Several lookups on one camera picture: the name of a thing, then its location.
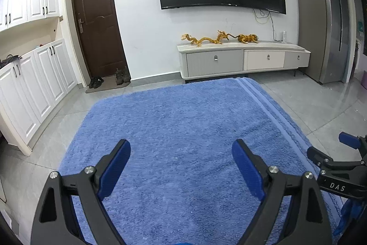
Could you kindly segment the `purple box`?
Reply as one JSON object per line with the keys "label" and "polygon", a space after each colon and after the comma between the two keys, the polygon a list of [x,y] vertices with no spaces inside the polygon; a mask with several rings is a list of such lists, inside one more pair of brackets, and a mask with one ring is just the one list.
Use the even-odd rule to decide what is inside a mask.
{"label": "purple box", "polygon": [[367,90],[367,71],[363,72],[362,78],[361,78],[361,85],[364,89]]}

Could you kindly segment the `blue fluffy towel mat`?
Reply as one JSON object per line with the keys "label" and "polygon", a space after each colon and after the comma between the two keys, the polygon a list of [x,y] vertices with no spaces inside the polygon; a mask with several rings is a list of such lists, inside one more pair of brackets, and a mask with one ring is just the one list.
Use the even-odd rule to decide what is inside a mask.
{"label": "blue fluffy towel mat", "polygon": [[251,79],[222,79],[128,93],[94,104],[59,171],[77,174],[118,141],[131,156],[103,204],[128,244],[236,244],[259,200],[231,148],[242,139],[286,174],[317,173],[310,141]]}

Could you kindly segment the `white lower cabinets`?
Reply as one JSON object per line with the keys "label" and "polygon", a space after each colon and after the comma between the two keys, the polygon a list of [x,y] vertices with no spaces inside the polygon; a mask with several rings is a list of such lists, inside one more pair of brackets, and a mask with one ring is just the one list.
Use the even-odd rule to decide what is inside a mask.
{"label": "white lower cabinets", "polygon": [[77,78],[64,39],[23,54],[1,69],[1,133],[29,156],[50,115]]}

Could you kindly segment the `black shoes pair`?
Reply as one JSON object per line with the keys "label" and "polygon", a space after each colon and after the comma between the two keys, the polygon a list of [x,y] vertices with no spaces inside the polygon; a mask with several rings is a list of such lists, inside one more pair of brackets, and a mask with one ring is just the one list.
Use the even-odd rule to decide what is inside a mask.
{"label": "black shoes pair", "polygon": [[103,84],[104,81],[105,80],[103,80],[102,77],[96,76],[96,77],[91,79],[90,84],[88,85],[88,87],[90,89],[99,88]]}

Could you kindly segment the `grey refrigerator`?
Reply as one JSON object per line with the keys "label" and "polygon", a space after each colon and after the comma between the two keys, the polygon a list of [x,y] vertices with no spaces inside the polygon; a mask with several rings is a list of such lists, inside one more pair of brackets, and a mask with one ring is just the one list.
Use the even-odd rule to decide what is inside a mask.
{"label": "grey refrigerator", "polygon": [[350,57],[348,0],[298,0],[298,45],[310,52],[306,75],[320,84],[347,82]]}

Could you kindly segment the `golden dragon figurine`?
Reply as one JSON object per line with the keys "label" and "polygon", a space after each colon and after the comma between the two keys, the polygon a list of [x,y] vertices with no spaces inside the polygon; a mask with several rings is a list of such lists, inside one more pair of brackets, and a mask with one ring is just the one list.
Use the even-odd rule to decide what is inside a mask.
{"label": "golden dragon figurine", "polygon": [[202,37],[201,39],[197,39],[189,34],[183,34],[180,39],[188,40],[192,45],[201,47],[203,42],[209,42],[212,44],[222,44],[222,40],[229,40],[230,37],[236,39],[240,43],[259,42],[259,38],[255,34],[249,34],[249,35],[239,34],[237,36],[234,36],[232,34],[226,33],[225,31],[218,31],[216,39],[212,39],[210,37]]}

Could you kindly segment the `brown door mat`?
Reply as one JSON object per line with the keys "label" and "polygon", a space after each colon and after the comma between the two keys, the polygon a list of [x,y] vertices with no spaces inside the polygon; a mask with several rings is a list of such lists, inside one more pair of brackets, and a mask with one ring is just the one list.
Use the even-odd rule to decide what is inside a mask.
{"label": "brown door mat", "polygon": [[87,88],[85,90],[86,93],[94,93],[98,91],[108,91],[108,90],[115,90],[119,88],[125,88],[131,84],[131,82],[122,83],[117,85],[116,78],[114,76],[107,76],[103,77],[104,82],[98,88]]}

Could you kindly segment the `brown shoes pair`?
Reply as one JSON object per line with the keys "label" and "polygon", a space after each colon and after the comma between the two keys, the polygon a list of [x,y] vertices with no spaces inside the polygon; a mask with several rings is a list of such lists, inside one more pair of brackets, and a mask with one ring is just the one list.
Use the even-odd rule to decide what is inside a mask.
{"label": "brown shoes pair", "polygon": [[130,84],[131,75],[127,68],[117,69],[115,72],[115,81],[117,85]]}

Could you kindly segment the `white TV console cabinet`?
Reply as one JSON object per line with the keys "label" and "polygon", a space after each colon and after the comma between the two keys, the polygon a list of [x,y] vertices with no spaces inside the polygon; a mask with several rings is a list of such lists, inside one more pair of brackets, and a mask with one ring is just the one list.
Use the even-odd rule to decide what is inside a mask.
{"label": "white TV console cabinet", "polygon": [[311,52],[291,43],[204,43],[177,46],[185,81],[307,68]]}

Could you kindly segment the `dark brown entrance door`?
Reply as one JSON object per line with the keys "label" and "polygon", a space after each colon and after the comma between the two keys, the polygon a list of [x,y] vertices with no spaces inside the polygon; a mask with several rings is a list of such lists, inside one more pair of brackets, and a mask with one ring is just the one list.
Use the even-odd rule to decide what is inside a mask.
{"label": "dark brown entrance door", "polygon": [[81,51],[89,75],[105,77],[128,65],[114,0],[72,0]]}

